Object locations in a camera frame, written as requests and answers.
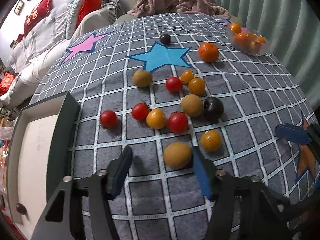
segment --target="tablecloth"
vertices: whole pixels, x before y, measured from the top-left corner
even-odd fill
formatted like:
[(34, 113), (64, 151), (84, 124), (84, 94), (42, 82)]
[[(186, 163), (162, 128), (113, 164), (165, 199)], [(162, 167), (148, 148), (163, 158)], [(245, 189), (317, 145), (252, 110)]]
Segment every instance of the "tablecloth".
[[(125, 145), (132, 147), (134, 159), (124, 189), (109, 202), (121, 240), (203, 238), (214, 203), (202, 196), (192, 167), (170, 169), (164, 164), (163, 151), (176, 141), (198, 145), (207, 130), (217, 129), (222, 137), (220, 150), (206, 154), (219, 169), (235, 176), (258, 175), (292, 203), (310, 194), (310, 172), (296, 181), (298, 146), (275, 137), (274, 128), (284, 122), (301, 125), (303, 117), (316, 122), (315, 115), (293, 77), (271, 53), (254, 57), (230, 44), (227, 23), (214, 16), (164, 14), (88, 33), (71, 47), (94, 39), (93, 47), (66, 51), (49, 69), (30, 102), (68, 90), (81, 105), (69, 148), (75, 178), (106, 168)], [(185, 86), (177, 94), (165, 88), (168, 77), (180, 76), (187, 69), (180, 66), (159, 68), (145, 89), (132, 83), (132, 75), (143, 68), (143, 62), (128, 56), (148, 51), (163, 33), (171, 36), (169, 48), (191, 48), (184, 59), (196, 76), (205, 80), (201, 98), (215, 96), (224, 104), (219, 123), (208, 123), (202, 116), (193, 118), (190, 129), (177, 136), (169, 128), (153, 130), (132, 118), (133, 106), (142, 101), (151, 108), (161, 108), (169, 117), (180, 110), (181, 98), (189, 93)], [(201, 60), (198, 47), (203, 42), (218, 46), (217, 62)], [(99, 116), (106, 109), (118, 116), (120, 125), (115, 130), (100, 127)], [(87, 239), (92, 239), (86, 198), (83, 217)], [(232, 239), (238, 228), (236, 205)]]

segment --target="pink blanket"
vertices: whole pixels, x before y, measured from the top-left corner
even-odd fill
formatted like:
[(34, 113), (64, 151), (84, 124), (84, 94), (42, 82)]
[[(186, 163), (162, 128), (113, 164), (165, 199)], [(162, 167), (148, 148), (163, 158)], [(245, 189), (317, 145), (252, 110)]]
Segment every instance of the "pink blanket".
[(229, 12), (223, 7), (216, 6), (215, 0), (138, 0), (128, 14), (144, 17), (168, 12), (229, 17)]

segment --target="orange star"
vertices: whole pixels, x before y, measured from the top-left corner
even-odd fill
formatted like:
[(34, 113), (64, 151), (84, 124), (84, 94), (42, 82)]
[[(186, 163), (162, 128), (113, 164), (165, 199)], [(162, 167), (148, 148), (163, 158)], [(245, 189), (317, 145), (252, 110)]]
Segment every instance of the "orange star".
[[(302, 126), (304, 129), (306, 129), (309, 126), (308, 121), (304, 116), (302, 116), (302, 118)], [(314, 179), (316, 176), (316, 159), (308, 145), (299, 145), (299, 148), (300, 154), (296, 181), (298, 181), (308, 170)]]

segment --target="orange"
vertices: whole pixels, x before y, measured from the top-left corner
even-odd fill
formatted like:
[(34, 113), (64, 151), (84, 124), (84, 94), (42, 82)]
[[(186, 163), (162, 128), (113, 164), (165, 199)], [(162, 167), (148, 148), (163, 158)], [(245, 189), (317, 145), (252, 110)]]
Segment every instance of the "orange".
[(264, 37), (258, 36), (258, 42), (260, 42), (260, 43), (266, 43), (267, 41), (266, 41), (266, 39), (265, 39)]
[(213, 152), (220, 148), (221, 137), (216, 130), (206, 131), (200, 138), (202, 147), (207, 152)]
[(234, 36), (234, 39), (237, 46), (246, 47), (249, 44), (246, 33), (238, 33)]
[(199, 56), (204, 62), (214, 62), (219, 58), (218, 47), (212, 43), (204, 42), (199, 47)]
[(241, 33), (241, 27), (239, 24), (233, 23), (229, 26), (229, 28), (235, 33)]
[(256, 42), (258, 36), (256, 34), (254, 34), (254, 33), (247, 33), (247, 38), (248, 38), (249, 41)]

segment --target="pillow with chinese characters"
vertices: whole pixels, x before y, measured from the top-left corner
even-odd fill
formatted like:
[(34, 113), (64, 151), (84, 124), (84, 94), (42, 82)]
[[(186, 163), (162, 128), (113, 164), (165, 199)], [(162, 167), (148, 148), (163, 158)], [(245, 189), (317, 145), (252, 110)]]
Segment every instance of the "pillow with chinese characters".
[(52, 7), (52, 0), (42, 0), (33, 8), (31, 13), (26, 17), (24, 23), (24, 36), (32, 30), (36, 24), (50, 13)]

